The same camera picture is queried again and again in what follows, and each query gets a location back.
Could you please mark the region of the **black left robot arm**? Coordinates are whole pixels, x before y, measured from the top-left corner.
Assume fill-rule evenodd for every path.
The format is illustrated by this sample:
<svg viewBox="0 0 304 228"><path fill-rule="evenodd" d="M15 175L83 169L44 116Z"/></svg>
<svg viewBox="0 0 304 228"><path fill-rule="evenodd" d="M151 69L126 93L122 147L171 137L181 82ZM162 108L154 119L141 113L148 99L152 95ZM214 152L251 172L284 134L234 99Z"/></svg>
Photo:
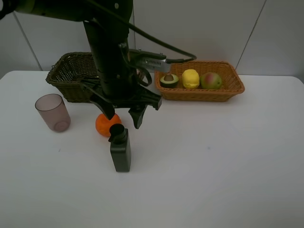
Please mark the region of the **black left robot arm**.
<svg viewBox="0 0 304 228"><path fill-rule="evenodd" d="M132 10L130 0L5 0L0 15L17 11L83 22L98 78L84 79L82 86L108 119L116 108L128 108L139 128L146 107L161 106L161 97L147 88L152 82L149 60L164 60L165 56L129 49Z"/></svg>

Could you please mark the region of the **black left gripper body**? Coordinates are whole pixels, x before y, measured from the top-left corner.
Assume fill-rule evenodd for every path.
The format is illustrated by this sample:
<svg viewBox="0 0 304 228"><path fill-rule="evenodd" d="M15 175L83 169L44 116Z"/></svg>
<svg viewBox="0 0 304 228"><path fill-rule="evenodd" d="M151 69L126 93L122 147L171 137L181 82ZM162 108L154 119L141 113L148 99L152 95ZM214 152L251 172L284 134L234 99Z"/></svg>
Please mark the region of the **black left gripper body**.
<svg viewBox="0 0 304 228"><path fill-rule="evenodd" d="M85 77L80 81L80 85L92 93L90 97L100 97L114 108L150 105L158 110L162 104L160 95L141 86L136 80L130 82L122 79L106 81L103 78Z"/></svg>

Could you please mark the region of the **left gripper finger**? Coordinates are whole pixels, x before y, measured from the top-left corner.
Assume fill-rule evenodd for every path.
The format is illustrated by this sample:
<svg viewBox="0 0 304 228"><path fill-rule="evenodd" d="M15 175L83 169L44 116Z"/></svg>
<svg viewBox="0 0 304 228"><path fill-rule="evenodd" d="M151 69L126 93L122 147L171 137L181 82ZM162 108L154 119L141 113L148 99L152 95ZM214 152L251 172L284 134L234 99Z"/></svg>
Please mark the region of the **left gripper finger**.
<svg viewBox="0 0 304 228"><path fill-rule="evenodd" d="M133 124L136 129L139 129L143 122L143 115L147 108L147 105L138 105L136 107L131 107L128 111L133 119Z"/></svg>
<svg viewBox="0 0 304 228"><path fill-rule="evenodd" d="M111 120L115 115L114 107L100 97L90 97L90 102L97 106L108 120Z"/></svg>

